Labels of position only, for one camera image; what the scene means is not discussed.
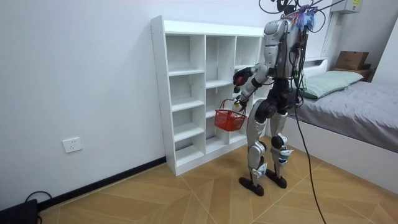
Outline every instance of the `light green pillow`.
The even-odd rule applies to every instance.
[[[356,83],[363,78],[362,75],[355,73],[355,72],[341,72],[341,71],[325,72],[325,73],[316,75],[314,77],[319,77],[319,76],[330,77],[330,78],[335,78],[335,79],[342,79],[349,85]]]
[[[307,90],[301,91],[309,99],[320,99],[335,91],[343,90],[360,81],[363,76],[355,72],[330,71],[305,79]]]
[[[334,91],[342,90],[349,86],[342,78],[332,78],[323,75],[317,75],[306,79],[307,90],[302,91],[302,95],[309,99],[320,99],[324,96],[333,93]]]

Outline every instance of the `parquet floor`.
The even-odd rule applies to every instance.
[[[272,167],[270,154],[267,160]],[[398,223],[398,195],[317,158],[312,162],[329,224]],[[238,183],[249,177],[244,146],[178,177],[158,166],[41,216],[43,224],[321,224],[308,175],[306,155],[295,151],[285,169],[288,188],[265,177],[265,196],[258,197]]]

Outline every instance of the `power socket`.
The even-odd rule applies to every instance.
[[[62,141],[63,147],[65,148],[65,152],[74,152],[77,150],[83,149],[81,145],[80,138],[68,139]]]

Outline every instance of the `red basket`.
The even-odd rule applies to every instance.
[[[220,128],[225,131],[237,131],[241,129],[244,120],[246,119],[246,109],[244,109],[243,114],[237,113],[232,110],[224,110],[225,101],[233,101],[233,100],[224,100],[220,109],[216,110],[216,118],[214,121],[214,125],[217,128]]]

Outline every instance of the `gray bed sheet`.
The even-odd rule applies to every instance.
[[[317,101],[305,99],[297,115],[308,124],[398,153],[398,90],[393,86],[357,82]]]

